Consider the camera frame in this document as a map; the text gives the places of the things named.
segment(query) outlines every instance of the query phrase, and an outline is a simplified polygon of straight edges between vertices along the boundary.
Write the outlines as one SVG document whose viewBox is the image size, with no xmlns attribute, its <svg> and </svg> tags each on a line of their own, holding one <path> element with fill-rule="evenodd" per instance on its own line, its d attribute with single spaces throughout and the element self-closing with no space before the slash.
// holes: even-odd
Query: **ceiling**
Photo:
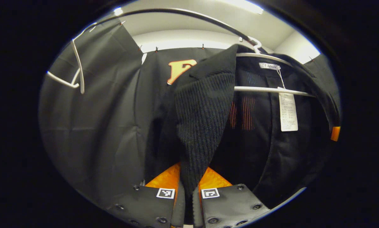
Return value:
<svg viewBox="0 0 379 228">
<path fill-rule="evenodd" d="M 137 0 L 121 7 L 124 12 L 154 8 L 192 10 L 225 22 L 240 32 L 256 38 L 263 46 L 272 50 L 295 31 L 287 23 L 266 11 L 259 15 L 220 0 Z M 124 26 L 132 36 L 181 29 L 206 30 L 232 35 L 231 32 L 201 19 L 173 13 L 141 13 L 123 17 L 121 20 L 126 21 Z"/>
</svg>

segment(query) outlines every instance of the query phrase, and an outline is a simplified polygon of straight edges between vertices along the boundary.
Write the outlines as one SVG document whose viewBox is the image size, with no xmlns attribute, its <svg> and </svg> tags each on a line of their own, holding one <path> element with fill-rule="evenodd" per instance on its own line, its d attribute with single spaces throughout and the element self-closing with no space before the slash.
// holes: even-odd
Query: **white wall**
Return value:
<svg viewBox="0 0 379 228">
<path fill-rule="evenodd" d="M 158 50 L 171 48 L 202 48 L 202 44 L 204 44 L 205 48 L 227 49 L 238 43 L 253 49 L 253 46 L 248 42 L 240 42 L 238 36 L 203 30 L 165 30 L 149 32 L 133 36 L 133 39 L 139 47 L 143 45 L 143 53 L 155 51 L 156 47 L 158 47 Z M 268 53 L 273 52 L 264 46 L 263 48 Z"/>
<path fill-rule="evenodd" d="M 274 52 L 291 56 L 302 64 L 320 55 L 319 50 L 298 31 L 293 32 Z"/>
</svg>

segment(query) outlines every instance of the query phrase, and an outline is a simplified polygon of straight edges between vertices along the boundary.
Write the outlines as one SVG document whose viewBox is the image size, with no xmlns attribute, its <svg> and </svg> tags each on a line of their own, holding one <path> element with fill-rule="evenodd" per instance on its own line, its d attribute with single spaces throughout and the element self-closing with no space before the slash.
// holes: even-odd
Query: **ceiling light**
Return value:
<svg viewBox="0 0 379 228">
<path fill-rule="evenodd" d="M 119 7 L 114 10 L 114 13 L 115 13 L 115 16 L 119 16 L 123 13 L 123 10 L 121 7 Z"/>
<path fill-rule="evenodd" d="M 220 0 L 220 1 L 234 5 L 234 6 L 237 6 L 237 7 L 240 7 L 242 9 L 248 10 L 252 13 L 262 14 L 264 11 L 260 6 L 257 6 L 253 3 L 246 1 L 246 0 Z"/>
</svg>

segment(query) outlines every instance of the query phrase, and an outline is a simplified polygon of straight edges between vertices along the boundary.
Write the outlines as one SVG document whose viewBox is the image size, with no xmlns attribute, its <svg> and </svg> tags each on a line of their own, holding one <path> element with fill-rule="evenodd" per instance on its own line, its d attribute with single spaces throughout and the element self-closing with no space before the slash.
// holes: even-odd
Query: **black jacket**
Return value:
<svg viewBox="0 0 379 228">
<path fill-rule="evenodd" d="M 253 51 L 233 45 L 191 67 L 170 86 L 148 134 L 146 182 L 181 162 L 181 180 L 190 197 L 210 166 L 232 184 L 246 184 L 273 207 L 321 170 L 335 143 L 332 129 L 340 126 L 338 96 L 326 87 L 325 78 L 289 56 L 273 54 L 293 68 L 262 58 L 236 60 L 240 52 Z M 234 92 L 235 85 L 281 85 L 276 71 L 260 69 L 259 62 L 280 65 L 287 89 L 315 95 L 295 95 L 298 131 L 281 131 L 277 94 Z M 246 108 L 247 99 L 252 108 Z M 247 121 L 252 128 L 241 127 Z"/>
</svg>

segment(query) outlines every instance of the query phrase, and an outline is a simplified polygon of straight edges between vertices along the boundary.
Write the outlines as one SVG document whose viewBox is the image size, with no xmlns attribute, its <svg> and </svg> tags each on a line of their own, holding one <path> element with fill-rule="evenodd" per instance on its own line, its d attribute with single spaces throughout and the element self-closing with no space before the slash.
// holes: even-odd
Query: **white care label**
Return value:
<svg viewBox="0 0 379 228">
<path fill-rule="evenodd" d="M 260 62 L 259 64 L 260 64 L 261 69 L 271 69 L 275 71 L 281 69 L 279 65 L 272 64 L 272 63 Z"/>
<path fill-rule="evenodd" d="M 281 118 L 281 131 L 297 131 L 298 118 L 296 117 L 296 105 L 293 94 L 279 93 L 279 112 Z"/>
</svg>

